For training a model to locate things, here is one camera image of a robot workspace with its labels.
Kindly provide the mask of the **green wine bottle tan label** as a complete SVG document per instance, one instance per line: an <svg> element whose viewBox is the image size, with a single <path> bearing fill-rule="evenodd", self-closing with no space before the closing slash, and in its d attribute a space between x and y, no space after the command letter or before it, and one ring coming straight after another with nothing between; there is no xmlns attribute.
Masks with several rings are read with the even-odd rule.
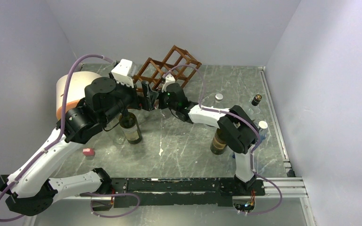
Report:
<svg viewBox="0 0 362 226"><path fill-rule="evenodd" d="M217 129L210 144L210 150L215 155L222 155L226 147L225 134L221 129Z"/></svg>

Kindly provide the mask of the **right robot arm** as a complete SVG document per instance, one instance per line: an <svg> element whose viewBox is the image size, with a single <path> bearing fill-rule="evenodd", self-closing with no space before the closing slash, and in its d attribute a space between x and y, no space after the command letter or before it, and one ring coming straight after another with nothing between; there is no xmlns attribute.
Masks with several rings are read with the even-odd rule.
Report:
<svg viewBox="0 0 362 226"><path fill-rule="evenodd" d="M160 91L158 107L174 111L182 122L219 129L221 141L235 153L237 192L246 195L253 190L257 178L253 152L261 139L258 127L239 105L223 109L203 106L200 102L189 101L180 85L174 83Z"/></svg>

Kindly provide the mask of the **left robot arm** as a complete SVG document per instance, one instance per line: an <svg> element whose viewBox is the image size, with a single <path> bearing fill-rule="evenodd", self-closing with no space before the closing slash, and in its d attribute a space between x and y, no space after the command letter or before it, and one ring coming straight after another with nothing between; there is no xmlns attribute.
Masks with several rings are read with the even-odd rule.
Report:
<svg viewBox="0 0 362 226"><path fill-rule="evenodd" d="M35 216L53 203L76 194L113 195L112 179L102 168L67 178L52 178L66 158L86 144L129 108L152 111L164 95L142 82L138 94L132 84L98 77L84 87L84 97L57 122L51 135L17 171L0 175L6 206L22 216Z"/></svg>

